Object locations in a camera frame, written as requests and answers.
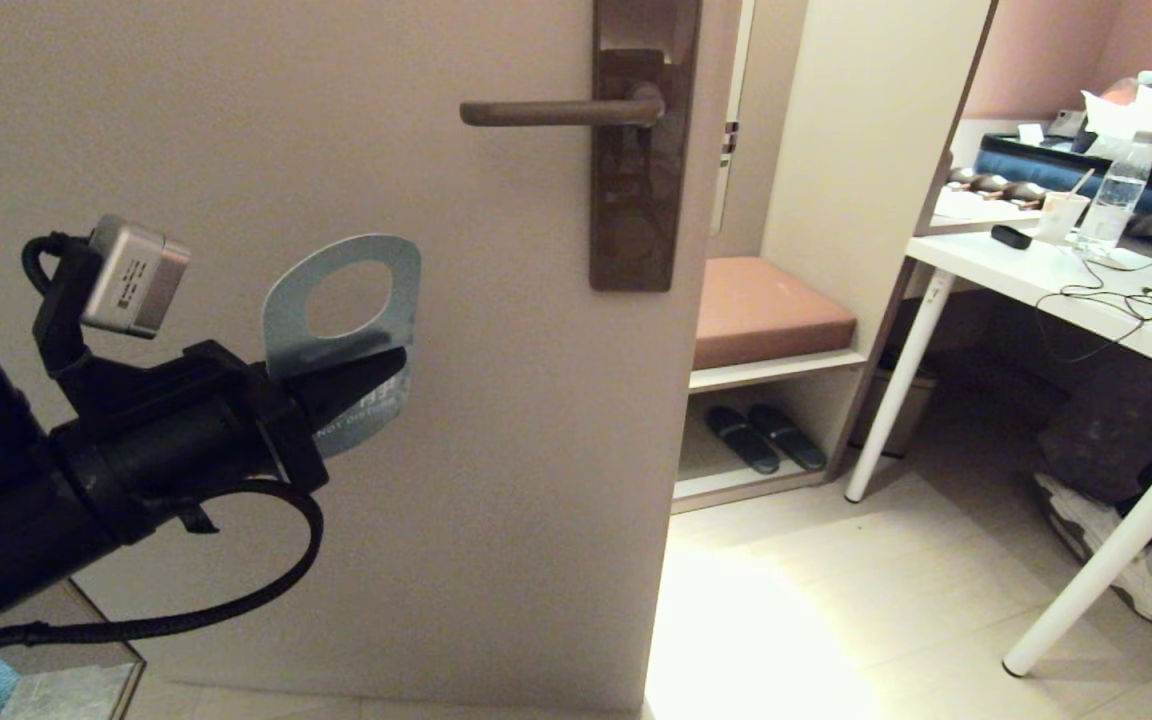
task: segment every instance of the bench cushion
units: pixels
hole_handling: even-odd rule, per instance
[[[856,316],[763,258],[705,263],[692,369],[841,350]]]

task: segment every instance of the black slipper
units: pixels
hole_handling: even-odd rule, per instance
[[[705,414],[705,424],[758,473],[772,475],[781,469],[781,458],[776,456],[776,452],[730,407],[711,407],[708,414]]]
[[[803,430],[797,427],[790,419],[786,418],[775,407],[753,406],[749,409],[749,420],[758,432],[764,433],[774,446],[790,456],[790,460],[803,465],[808,470],[819,470],[824,468],[824,452],[814,446],[812,438],[809,438]]]

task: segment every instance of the plastic bottle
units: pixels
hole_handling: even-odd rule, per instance
[[[1083,258],[1105,258],[1115,249],[1149,181],[1151,145],[1152,132],[1137,131],[1132,149],[1111,165],[1079,227],[1074,252]]]

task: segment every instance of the door handle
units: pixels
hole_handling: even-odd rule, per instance
[[[461,119],[473,127],[635,126],[652,127],[664,118],[660,88],[643,82],[628,100],[540,103],[461,103]]]
[[[475,127],[590,126],[589,283],[668,291],[700,0],[594,0],[591,100],[461,103]]]

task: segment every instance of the paper cup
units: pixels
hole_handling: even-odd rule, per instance
[[[1034,240],[1052,245],[1068,245],[1069,232],[1087,210],[1091,197],[1069,192],[1047,192],[1043,200],[1043,214],[1038,218],[1038,229]]]

